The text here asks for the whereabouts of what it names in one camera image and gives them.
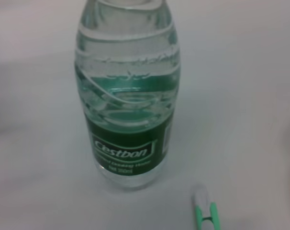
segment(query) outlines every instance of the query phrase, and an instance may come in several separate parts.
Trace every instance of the white table surface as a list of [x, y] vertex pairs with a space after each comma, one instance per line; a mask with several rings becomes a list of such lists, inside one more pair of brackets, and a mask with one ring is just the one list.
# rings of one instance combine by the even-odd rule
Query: white table surface
[[290, 230], [290, 0], [170, 5], [181, 89], [167, 166], [144, 190], [99, 177], [72, 48], [3, 53], [0, 230], [191, 230], [197, 182], [217, 202], [223, 230]]

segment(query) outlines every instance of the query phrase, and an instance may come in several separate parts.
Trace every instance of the clear plastic bottle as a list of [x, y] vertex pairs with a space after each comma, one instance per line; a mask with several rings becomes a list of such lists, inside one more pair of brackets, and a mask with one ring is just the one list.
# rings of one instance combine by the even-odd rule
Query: clear plastic bottle
[[75, 70], [98, 169], [124, 187], [152, 181], [165, 161], [180, 78], [165, 0], [88, 0]]

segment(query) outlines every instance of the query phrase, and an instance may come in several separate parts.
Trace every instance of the green label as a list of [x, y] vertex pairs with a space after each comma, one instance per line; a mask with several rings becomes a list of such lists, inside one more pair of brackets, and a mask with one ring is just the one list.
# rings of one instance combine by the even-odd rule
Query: green label
[[133, 134], [106, 130], [86, 117], [95, 159], [118, 175], [133, 176], [152, 170], [167, 153], [172, 117], [151, 130]]

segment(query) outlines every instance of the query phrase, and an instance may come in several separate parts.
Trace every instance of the water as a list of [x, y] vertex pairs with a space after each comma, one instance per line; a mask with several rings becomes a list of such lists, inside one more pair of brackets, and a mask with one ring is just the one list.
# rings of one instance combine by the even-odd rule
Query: water
[[[177, 34], [165, 1], [89, 0], [78, 29], [75, 70], [94, 155], [100, 146], [95, 146], [95, 138], [109, 143], [110, 149], [120, 145], [123, 150], [133, 145], [123, 147], [123, 142], [117, 142], [119, 138], [154, 141], [151, 130], [170, 126], [180, 77]], [[146, 184], [165, 161], [165, 140], [159, 149], [160, 139], [157, 136], [155, 140], [155, 155], [161, 156], [148, 163], [154, 167], [148, 167], [148, 172], [106, 168], [100, 161], [118, 165], [112, 162], [110, 151], [104, 151], [107, 157], [96, 157], [98, 168], [120, 185]], [[122, 167], [133, 168], [131, 161], [127, 162]]]

